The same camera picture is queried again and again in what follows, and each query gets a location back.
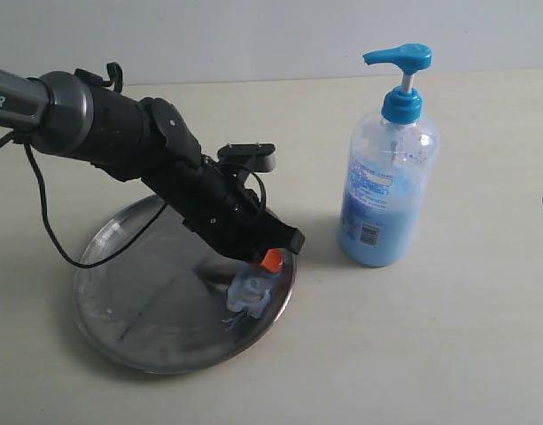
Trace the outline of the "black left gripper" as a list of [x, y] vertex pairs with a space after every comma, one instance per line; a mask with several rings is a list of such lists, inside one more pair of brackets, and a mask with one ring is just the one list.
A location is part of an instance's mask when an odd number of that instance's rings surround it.
[[256, 197], [238, 179], [243, 166], [219, 164], [207, 156], [194, 168], [182, 160], [159, 166], [142, 182], [183, 218], [223, 257], [280, 271], [285, 249], [300, 253], [305, 236], [279, 220], [266, 207], [266, 195]]

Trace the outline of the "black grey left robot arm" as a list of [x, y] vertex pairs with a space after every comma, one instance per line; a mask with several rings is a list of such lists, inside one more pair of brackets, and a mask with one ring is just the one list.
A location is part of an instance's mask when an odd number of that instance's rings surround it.
[[23, 78], [0, 69], [0, 149], [7, 143], [90, 163], [120, 182], [140, 180], [223, 257], [259, 264], [273, 249], [301, 251], [305, 237], [267, 205], [248, 177], [274, 168], [271, 143], [230, 144], [207, 156], [167, 100], [122, 94], [117, 63]]

